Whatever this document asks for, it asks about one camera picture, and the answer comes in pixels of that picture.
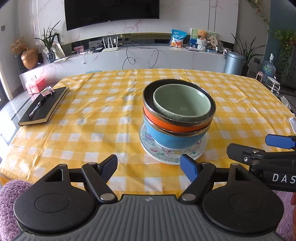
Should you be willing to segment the right hand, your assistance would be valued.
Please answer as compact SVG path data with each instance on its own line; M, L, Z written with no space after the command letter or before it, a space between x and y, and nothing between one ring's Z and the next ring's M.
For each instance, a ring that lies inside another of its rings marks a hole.
M291 205L296 205L296 193L293 193L291 200L290 200L290 204Z

